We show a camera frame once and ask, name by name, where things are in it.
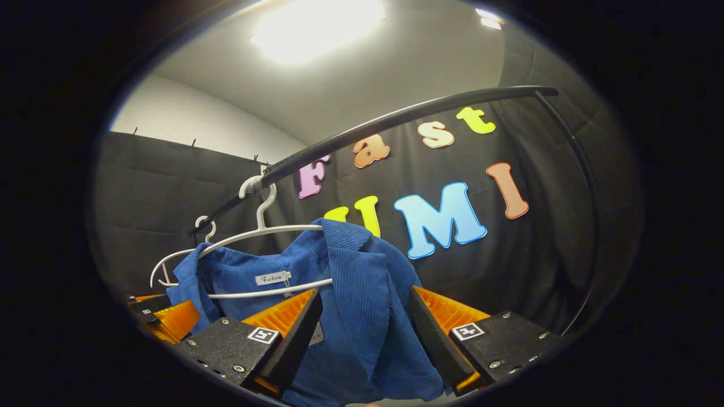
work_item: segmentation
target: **peach letter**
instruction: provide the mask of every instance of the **peach letter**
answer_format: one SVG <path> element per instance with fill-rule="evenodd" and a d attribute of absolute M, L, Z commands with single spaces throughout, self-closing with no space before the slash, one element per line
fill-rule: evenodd
<path fill-rule="evenodd" d="M 422 136 L 422 142 L 430 148 L 449 146 L 455 141 L 455 136 L 445 129 L 441 122 L 427 122 L 417 127 L 417 133 Z"/>
<path fill-rule="evenodd" d="M 379 134 L 375 134 L 358 141 L 352 151 L 356 153 L 355 165 L 357 168 L 364 168 L 373 161 L 386 157 L 390 153 L 390 147 L 384 144 Z"/>

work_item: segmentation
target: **letter m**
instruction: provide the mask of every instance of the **letter m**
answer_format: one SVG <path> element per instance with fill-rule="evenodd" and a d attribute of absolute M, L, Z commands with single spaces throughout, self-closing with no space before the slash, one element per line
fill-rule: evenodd
<path fill-rule="evenodd" d="M 444 248 L 450 247 L 453 222 L 458 230 L 455 241 L 461 245 L 478 240 L 488 233 L 473 212 L 467 190 L 468 186 L 464 182 L 446 185 L 442 189 L 439 211 L 420 195 L 406 196 L 395 202 L 395 209 L 405 215 L 408 224 L 412 243 L 408 251 L 410 259 L 419 259 L 435 252 L 435 245 L 427 241 L 425 230 Z"/>

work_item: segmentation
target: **yellow letter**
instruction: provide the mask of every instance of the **yellow letter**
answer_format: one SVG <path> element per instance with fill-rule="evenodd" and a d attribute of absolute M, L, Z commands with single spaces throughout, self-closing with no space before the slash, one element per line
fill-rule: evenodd
<path fill-rule="evenodd" d="M 470 126 L 470 129 L 478 134 L 487 134 L 491 133 L 493 130 L 495 130 L 495 124 L 494 123 L 486 123 L 483 121 L 483 119 L 480 118 L 480 116 L 483 116 L 485 113 L 483 113 L 482 110 L 473 110 L 470 106 L 464 108 L 463 110 L 460 110 L 460 113 L 458 113 L 457 116 L 455 116 L 458 119 L 465 120 L 465 123 Z"/>
<path fill-rule="evenodd" d="M 364 227 L 367 228 L 373 235 L 379 237 L 379 221 L 377 220 L 377 211 L 374 209 L 374 204 L 377 203 L 377 197 L 374 195 L 366 196 L 359 201 L 355 202 L 355 209 L 362 212 L 362 220 L 364 221 Z"/>
<path fill-rule="evenodd" d="M 350 213 L 350 209 L 346 206 L 340 206 L 324 214 L 325 219 L 336 220 L 339 222 L 347 221 L 347 214 Z"/>

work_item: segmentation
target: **black clothing rack rail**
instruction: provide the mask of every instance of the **black clothing rack rail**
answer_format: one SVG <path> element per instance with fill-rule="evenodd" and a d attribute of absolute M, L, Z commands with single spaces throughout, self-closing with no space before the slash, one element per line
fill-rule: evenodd
<path fill-rule="evenodd" d="M 252 185 L 247 190 L 247 195 L 249 196 L 253 193 L 257 193 L 260 190 L 269 187 L 271 184 L 274 184 L 275 182 L 281 180 L 282 178 L 291 175 L 292 173 L 299 170 L 301 167 L 304 167 L 305 165 L 320 159 L 323 156 L 326 156 L 327 154 L 331 154 L 335 152 L 336 150 L 339 150 L 340 148 L 349 146 L 353 143 L 356 143 L 360 140 L 363 140 L 364 138 L 369 137 L 370 135 L 380 133 L 381 131 L 390 129 L 392 127 L 405 124 L 406 122 L 410 122 L 411 120 L 419 119 L 421 117 L 429 116 L 431 114 L 436 114 L 439 112 L 444 112 L 446 110 L 454 109 L 459 106 L 465 106 L 468 104 L 480 104 L 480 103 L 486 103 L 491 101 L 499 101 L 504 99 L 510 99 L 510 98 L 523 98 L 523 97 L 532 97 L 535 98 L 542 107 L 551 115 L 551 117 L 558 123 L 561 130 L 565 133 L 566 139 L 571 146 L 571 148 L 574 151 L 574 154 L 576 155 L 576 158 L 578 159 L 578 163 L 581 166 L 581 171 L 583 172 L 584 181 L 586 183 L 586 186 L 588 187 L 589 193 L 590 193 L 590 201 L 591 201 L 591 210 L 592 210 L 592 226 L 593 226 L 593 252 L 592 252 L 592 259 L 591 259 L 591 271 L 589 273 L 589 278 L 586 280 L 586 284 L 584 286 L 584 296 L 582 300 L 582 304 L 578 308 L 578 311 L 574 314 L 573 319 L 568 324 L 568 326 L 563 330 L 561 335 L 564 335 L 570 328 L 573 326 L 573 323 L 578 318 L 578 315 L 580 315 L 581 311 L 583 311 L 586 302 L 588 301 L 589 296 L 591 295 L 591 291 L 593 288 L 593 281 L 594 281 L 594 271 L 595 266 L 597 263 L 597 259 L 599 256 L 599 225 L 600 225 L 600 215 L 599 215 L 599 209 L 598 209 L 598 192 L 597 192 L 597 186 L 595 183 L 595 179 L 593 176 L 593 172 L 591 170 L 591 165 L 589 163 L 588 158 L 586 157 L 586 154 L 579 143 L 576 136 L 573 134 L 573 131 L 571 130 L 571 127 L 568 125 L 568 123 L 563 119 L 563 117 L 560 115 L 558 110 L 551 105 L 551 103 L 546 99 L 547 96 L 558 96 L 558 89 L 551 88 L 547 86 L 511 86 L 508 88 L 490 88 L 490 89 L 481 89 L 478 91 L 470 91 L 465 93 L 458 93 L 456 95 L 452 96 L 445 96 L 442 98 L 432 99 L 431 101 L 425 101 L 419 104 L 414 104 L 413 106 L 406 107 L 404 109 L 397 110 L 396 112 L 392 112 L 389 114 L 386 114 L 384 116 L 380 116 L 376 119 L 370 120 L 369 122 L 363 123 L 359 126 L 353 127 L 349 130 L 346 130 L 345 132 L 342 132 L 340 134 L 334 135 L 330 138 L 327 138 L 326 140 L 320 141 L 317 144 L 314 144 L 312 146 L 309 146 L 302 151 L 299 151 L 286 159 L 283 159 L 282 161 L 279 161 L 276 164 L 273 164 L 269 167 L 267 167 L 267 170 L 265 171 L 264 175 L 261 177 L 260 182 Z M 194 235 L 202 230 L 204 227 L 208 226 L 211 221 L 215 220 L 216 218 L 220 217 L 221 215 L 227 213 L 230 209 L 235 208 L 237 205 L 241 203 L 242 199 L 239 198 L 239 196 L 235 196 L 228 200 L 228 202 L 224 203 L 219 207 L 216 211 L 212 212 L 211 215 L 205 220 L 203 220 L 198 227 L 194 228 L 189 232 L 190 235 Z"/>
<path fill-rule="evenodd" d="M 422 102 L 420 104 L 415 104 L 413 106 L 397 110 L 396 112 L 370 120 L 367 123 L 363 123 L 345 132 L 327 138 L 326 140 L 320 141 L 317 144 L 309 146 L 302 151 L 292 154 L 282 161 L 273 164 L 271 169 L 261 178 L 261 183 L 257 185 L 257 188 L 254 188 L 253 186 L 252 188 L 249 188 L 247 196 L 257 193 L 260 189 L 269 187 L 271 184 L 291 175 L 292 173 L 298 171 L 301 167 L 304 167 L 305 165 L 320 159 L 327 154 L 331 154 L 340 148 L 357 143 L 359 140 L 383 130 L 390 129 L 394 126 L 402 125 L 411 120 L 429 116 L 430 114 L 454 109 L 460 105 L 498 101 L 508 98 L 535 97 L 536 93 L 540 93 L 542 96 L 558 96 L 557 89 L 548 88 L 546 86 L 512 86 L 509 88 L 490 88 L 482 89 L 480 91 L 459 93 L 457 95 L 445 96 L 443 98 L 433 99 L 431 101 Z M 216 211 L 212 212 L 207 219 L 201 221 L 199 226 L 191 230 L 189 233 L 193 234 L 202 230 L 204 227 L 209 225 L 212 220 L 215 220 L 221 215 L 227 213 L 230 209 L 235 208 L 241 203 L 241 201 L 242 199 L 238 196 L 231 198 L 228 202 L 221 205 L 221 207 L 219 207 Z"/>

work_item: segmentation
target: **black fabric backdrop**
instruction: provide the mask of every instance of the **black fabric backdrop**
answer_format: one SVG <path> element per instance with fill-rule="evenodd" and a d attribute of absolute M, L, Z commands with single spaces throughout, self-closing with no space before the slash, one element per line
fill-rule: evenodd
<path fill-rule="evenodd" d="M 559 332 L 578 304 L 588 272 L 586 264 L 566 262 L 555 247 L 553 210 L 539 174 L 491 106 L 472 106 L 485 112 L 484 121 L 496 124 L 492 133 L 484 135 L 455 118 L 463 107 L 381 132 L 391 148 L 390 154 L 368 167 L 360 169 L 354 165 L 352 146 L 336 151 L 325 164 L 325 177 L 318 181 L 321 192 L 316 195 L 299 199 L 298 173 L 286 177 L 277 183 L 277 202 L 267 211 L 269 224 L 309 223 L 330 209 L 346 206 L 350 209 L 347 221 L 363 225 L 354 203 L 375 195 L 379 199 L 376 212 L 381 238 L 407 254 L 411 247 L 407 224 L 393 203 L 417 194 L 439 209 L 442 188 L 452 182 L 464 182 L 479 222 L 488 229 L 487 235 L 464 245 L 453 239 L 449 248 L 443 248 L 428 235 L 428 241 L 436 246 L 435 252 L 411 260 L 423 286 L 489 313 L 513 310 Z M 538 113 L 546 114 L 542 108 Z M 435 120 L 444 123 L 455 136 L 452 145 L 430 148 L 422 142 L 418 126 Z M 549 138 L 551 134 L 535 136 Z M 530 205 L 529 212 L 517 219 L 505 217 L 502 194 L 495 180 L 485 172 L 488 166 L 502 161 L 512 166 L 513 179 Z M 580 170 L 568 176 L 567 181 L 582 184 Z M 585 201 L 586 191 L 580 193 Z M 577 236 L 578 231 L 569 228 L 563 233 L 575 233 L 580 242 L 577 249 L 588 253 L 590 243 Z M 295 236 L 275 235 L 275 239 L 278 246 L 285 247 Z"/>
<path fill-rule="evenodd" d="M 299 199 L 298 172 L 286 177 L 277 183 L 277 199 L 266 213 L 267 224 L 306 224 L 330 209 L 347 206 L 348 222 L 362 225 L 354 203 L 374 195 L 379 199 L 376 213 L 381 237 L 407 253 L 411 240 L 406 220 L 393 203 L 417 194 L 439 209 L 443 187 L 464 182 L 473 211 L 488 233 L 464 245 L 453 241 L 449 248 L 428 235 L 435 252 L 411 260 L 423 286 L 491 314 L 513 310 L 560 332 L 582 301 L 590 274 L 592 224 L 581 169 L 562 131 L 535 100 L 472 106 L 485 112 L 486 122 L 496 124 L 495 131 L 484 135 L 455 117 L 463 107 L 380 133 L 390 154 L 368 167 L 354 165 L 352 146 L 336 151 L 324 164 L 325 177 L 317 181 L 321 192 L 316 195 Z M 435 120 L 455 136 L 452 145 L 430 148 L 422 142 L 418 126 Z M 529 212 L 517 219 L 505 217 L 500 189 L 485 172 L 502 161 L 512 166 L 513 179 L 530 205 Z M 195 219 L 211 213 L 235 195 L 245 179 L 259 173 L 259 164 L 236 156 L 109 133 L 101 144 L 94 201 L 106 279 L 123 295 L 164 292 L 157 283 L 153 290 L 148 286 L 153 266 L 167 254 L 192 248 L 187 231 Z M 625 204 L 630 206 L 633 192 L 619 189 L 618 195 L 627 198 Z M 268 191 L 251 196 L 218 218 L 212 242 L 254 229 L 256 208 L 267 196 Z M 621 205 L 604 202 L 605 209 L 614 211 L 607 219 L 618 221 L 615 211 Z M 199 233 L 198 242 L 209 230 Z M 268 255 L 283 251 L 297 235 L 261 236 L 229 247 Z M 619 240 L 606 242 L 605 259 L 610 259 L 610 252 L 621 259 L 635 247 L 635 241 L 615 237 Z M 167 269 L 172 271 L 182 258 L 169 261 Z M 610 263 L 601 268 L 600 279 L 620 284 L 626 270 L 612 268 Z M 597 310 L 601 305 L 599 298 L 593 298 L 589 308 Z"/>
<path fill-rule="evenodd" d="M 641 170 L 629 134 L 617 112 L 591 87 L 580 71 L 563 61 L 551 46 L 517 27 L 505 29 L 505 59 L 500 86 L 543 85 L 558 89 L 549 98 L 583 146 L 599 192 L 601 213 L 599 257 L 594 289 L 576 329 L 584 330 L 600 316 L 605 304 L 620 290 L 639 249 L 644 229 Z M 568 262 L 585 264 L 591 212 L 581 183 L 571 182 L 580 172 L 563 138 L 537 135 L 559 132 L 557 124 L 538 112 L 533 99 L 499 101 L 494 108 L 531 157 L 540 182 L 551 199 L 555 244 Z"/>
<path fill-rule="evenodd" d="M 194 247 L 188 232 L 210 206 L 261 174 L 251 160 L 139 135 L 109 132 L 98 142 L 92 209 L 99 271 L 121 295 L 163 293 L 148 277 L 166 255 Z M 256 222 L 254 200 L 217 222 L 217 242 Z M 204 234 L 198 235 L 203 242 Z M 183 259 L 167 262 L 172 270 Z M 160 270 L 156 276 L 163 279 Z"/>

